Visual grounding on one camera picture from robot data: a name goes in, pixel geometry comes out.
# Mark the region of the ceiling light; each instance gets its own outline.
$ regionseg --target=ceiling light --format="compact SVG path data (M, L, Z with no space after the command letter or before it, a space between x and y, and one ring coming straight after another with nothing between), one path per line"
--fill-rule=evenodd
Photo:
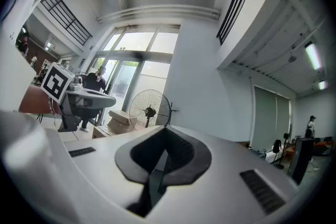
M316 50L316 46L313 43L308 43L306 46L306 52L315 70L321 68L321 61Z
M327 83L325 81L321 81L319 83L320 90L324 90L327 87Z

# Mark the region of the glass door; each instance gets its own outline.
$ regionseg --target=glass door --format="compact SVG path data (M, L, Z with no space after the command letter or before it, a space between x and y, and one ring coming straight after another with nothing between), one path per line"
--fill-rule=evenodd
M110 122L110 110L122 109L127 91L129 90L130 83L133 79L138 64L138 62L129 61L115 62L114 69L109 78L107 91L109 92L110 96L116 99L117 102L114 106L105 108L101 121L102 125L106 125Z

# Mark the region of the black speaker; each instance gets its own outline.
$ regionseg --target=black speaker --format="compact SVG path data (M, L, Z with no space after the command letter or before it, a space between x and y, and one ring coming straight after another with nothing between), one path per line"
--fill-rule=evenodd
M288 169L288 175L299 185L311 159L314 140L311 138L296 139L293 160Z

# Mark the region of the standing fan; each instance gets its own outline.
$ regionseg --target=standing fan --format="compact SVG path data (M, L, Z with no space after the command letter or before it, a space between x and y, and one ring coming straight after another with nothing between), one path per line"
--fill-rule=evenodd
M140 92L130 106L130 122L135 130L167 125L171 108L166 96L155 90Z

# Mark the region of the roller shade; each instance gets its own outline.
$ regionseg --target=roller shade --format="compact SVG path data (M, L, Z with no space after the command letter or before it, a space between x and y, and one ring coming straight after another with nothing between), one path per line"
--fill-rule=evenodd
M276 95L255 87L256 117L252 149L271 150L276 134L277 107Z
M284 134L289 129L289 100L277 95L277 130L274 140L283 142Z

